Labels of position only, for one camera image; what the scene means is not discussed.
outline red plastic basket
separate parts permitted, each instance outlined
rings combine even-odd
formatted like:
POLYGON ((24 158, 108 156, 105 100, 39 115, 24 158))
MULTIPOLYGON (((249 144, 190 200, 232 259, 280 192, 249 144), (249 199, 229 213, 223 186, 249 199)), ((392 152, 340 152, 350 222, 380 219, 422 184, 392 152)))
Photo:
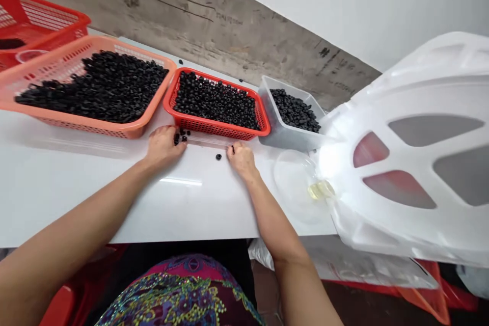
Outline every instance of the red plastic basket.
POLYGON ((53 126, 96 132, 119 138, 137 139, 141 137, 156 108, 160 106, 161 98, 176 68, 176 64, 170 59, 131 46, 117 38, 85 36, 26 64, 18 65, 0 73, 0 110, 21 112, 53 126), (153 99, 138 120, 119 124, 15 102, 15 96, 27 89, 30 83, 38 84, 43 80, 50 79, 70 83, 71 74, 85 74, 82 59, 102 50, 126 53, 145 61, 154 60, 157 64, 168 69, 168 74, 162 80, 153 99))
POLYGON ((263 102, 258 93, 251 89, 244 88, 238 84, 218 79, 212 75, 204 74, 194 69, 179 68, 177 69, 177 71, 175 71, 173 81, 170 84, 168 92, 163 99, 163 106, 165 110, 173 116, 176 125, 189 130, 222 135, 238 140, 251 140, 256 136, 267 136, 270 133, 270 123, 268 122, 265 108, 263 107, 263 102), (239 90, 247 91, 248 95, 255 99, 255 114, 256 120, 258 121, 258 126, 260 127, 260 131, 176 112, 173 107, 176 104, 175 99, 177 98, 177 92, 180 89, 180 74, 182 72, 194 72, 197 76, 202 76, 212 82, 217 83, 221 80, 223 84, 231 85, 235 88, 238 88, 239 90))
POLYGON ((25 45, 0 49, 0 71, 87 35, 90 18, 45 0, 0 0, 0 39, 25 45))

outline white plastic sheet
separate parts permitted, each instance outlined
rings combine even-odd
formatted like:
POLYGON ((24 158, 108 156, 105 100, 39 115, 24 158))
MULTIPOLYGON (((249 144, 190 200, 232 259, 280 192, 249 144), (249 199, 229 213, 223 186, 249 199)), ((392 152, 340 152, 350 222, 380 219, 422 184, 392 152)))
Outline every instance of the white plastic sheet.
MULTIPOLYGON (((437 281, 409 257, 356 251, 338 236, 301 237, 301 242, 323 280, 360 282, 404 288, 438 288, 437 281)), ((274 270, 274 261, 263 240, 254 239, 248 248, 251 259, 274 270)))

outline styrofoam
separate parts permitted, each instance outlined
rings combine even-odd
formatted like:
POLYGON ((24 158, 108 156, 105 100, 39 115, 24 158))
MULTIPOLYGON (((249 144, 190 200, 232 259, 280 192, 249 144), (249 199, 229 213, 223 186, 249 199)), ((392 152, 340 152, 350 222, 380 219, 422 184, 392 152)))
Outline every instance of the styrofoam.
POLYGON ((486 37, 439 36, 328 114, 328 134, 340 139, 318 152, 318 166, 335 190, 332 217, 345 243, 362 251, 489 267, 489 154, 483 150, 489 147, 488 50, 486 37), (455 119, 411 131, 410 143, 402 138, 409 127, 395 132, 392 125, 426 116, 455 119), (426 143, 433 130, 443 135, 457 128, 457 118, 475 127, 426 143), (378 139, 358 150, 371 133, 378 139), (468 152, 475 158, 439 169, 446 159, 468 152), (360 166, 358 153, 370 162, 360 166), (418 185, 389 178, 396 171, 418 185), (377 190, 368 184, 373 177, 381 178, 377 190))
POLYGON ((326 113, 311 94, 266 75, 262 76, 258 94, 265 105, 266 114, 271 125, 270 134, 265 137, 259 137, 262 144, 276 148, 307 152, 320 148, 328 140, 325 136, 326 128, 324 126, 326 113), (287 94, 302 99, 305 104, 310 104, 311 110, 317 117, 317 122, 321 125, 319 133, 286 125, 280 117, 270 89, 285 89, 287 94))

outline black bead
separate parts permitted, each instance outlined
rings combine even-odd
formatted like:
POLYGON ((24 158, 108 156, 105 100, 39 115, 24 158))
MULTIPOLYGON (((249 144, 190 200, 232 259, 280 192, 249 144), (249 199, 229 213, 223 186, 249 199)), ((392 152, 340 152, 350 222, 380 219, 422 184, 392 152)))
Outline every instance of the black bead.
POLYGON ((82 59, 85 75, 71 75, 71 83, 44 80, 31 85, 17 103, 98 120, 128 123, 139 119, 168 70, 153 62, 111 51, 82 59))

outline woman's right hand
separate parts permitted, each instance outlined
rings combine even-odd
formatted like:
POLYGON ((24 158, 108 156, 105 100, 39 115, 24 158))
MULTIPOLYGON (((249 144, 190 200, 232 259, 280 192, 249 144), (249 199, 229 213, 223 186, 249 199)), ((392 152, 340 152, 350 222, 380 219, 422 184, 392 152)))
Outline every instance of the woman's right hand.
POLYGON ((253 150, 245 143, 236 142, 232 146, 228 146, 227 156, 231 167, 243 181, 247 182, 259 175, 255 166, 253 150))

